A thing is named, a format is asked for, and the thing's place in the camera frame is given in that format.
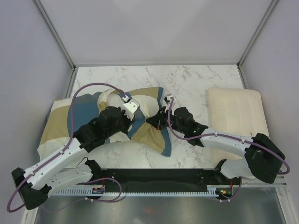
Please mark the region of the white pillow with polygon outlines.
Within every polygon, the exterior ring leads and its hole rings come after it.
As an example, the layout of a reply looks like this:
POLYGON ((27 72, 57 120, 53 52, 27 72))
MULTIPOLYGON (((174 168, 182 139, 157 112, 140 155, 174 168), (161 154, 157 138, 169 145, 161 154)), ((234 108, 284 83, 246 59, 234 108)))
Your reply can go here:
POLYGON ((122 96, 119 94, 111 93, 108 95, 107 105, 122 108, 125 103, 129 102, 129 100, 130 98, 127 95, 122 96))

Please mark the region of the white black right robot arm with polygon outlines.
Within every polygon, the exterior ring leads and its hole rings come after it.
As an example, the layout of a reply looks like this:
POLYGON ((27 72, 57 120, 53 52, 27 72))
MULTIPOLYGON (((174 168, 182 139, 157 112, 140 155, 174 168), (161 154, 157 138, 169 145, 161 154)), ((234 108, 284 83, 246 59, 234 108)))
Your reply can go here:
POLYGON ((213 175, 219 184, 235 177, 255 177, 272 184, 285 160, 285 155, 265 134, 246 137, 216 131, 196 122, 185 107, 174 112, 161 108, 146 121, 157 130, 168 127, 173 133, 183 134, 183 139, 193 146, 220 149, 239 156, 237 160, 222 159, 217 164, 213 175))

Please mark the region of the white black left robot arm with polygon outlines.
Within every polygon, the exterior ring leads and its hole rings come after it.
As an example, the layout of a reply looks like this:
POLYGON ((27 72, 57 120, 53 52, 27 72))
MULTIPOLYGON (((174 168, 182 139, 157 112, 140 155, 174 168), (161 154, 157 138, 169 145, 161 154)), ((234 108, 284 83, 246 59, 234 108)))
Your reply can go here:
POLYGON ((90 182, 97 184, 102 179, 102 170, 94 160, 88 160, 79 168, 66 172, 62 169, 73 160, 86 155, 118 132, 128 133, 135 120, 139 106, 131 103, 121 107, 109 106, 98 117, 82 125, 71 141, 46 159, 27 169, 16 168, 12 177, 24 207, 28 210, 42 205, 51 194, 65 187, 90 182))

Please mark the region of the blue beige checkered pillowcase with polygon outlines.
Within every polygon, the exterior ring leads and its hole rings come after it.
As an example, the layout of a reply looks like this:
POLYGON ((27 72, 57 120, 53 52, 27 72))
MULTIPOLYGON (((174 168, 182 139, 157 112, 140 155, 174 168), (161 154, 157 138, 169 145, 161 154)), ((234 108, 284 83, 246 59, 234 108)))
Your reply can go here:
MULTIPOLYGON (((93 95, 78 96, 74 99, 73 110, 70 110, 71 98, 54 101, 37 149, 40 159, 45 159, 66 144, 72 130, 76 131, 98 117, 100 112, 108 107, 107 98, 111 93, 119 94, 109 89, 93 95)), ((125 94, 137 101, 140 109, 135 113, 135 121, 127 134, 117 133, 108 138, 105 143, 137 141, 169 157, 172 146, 168 130, 166 128, 157 130, 146 122, 147 118, 156 115, 162 107, 164 89, 162 87, 141 88, 125 94)))

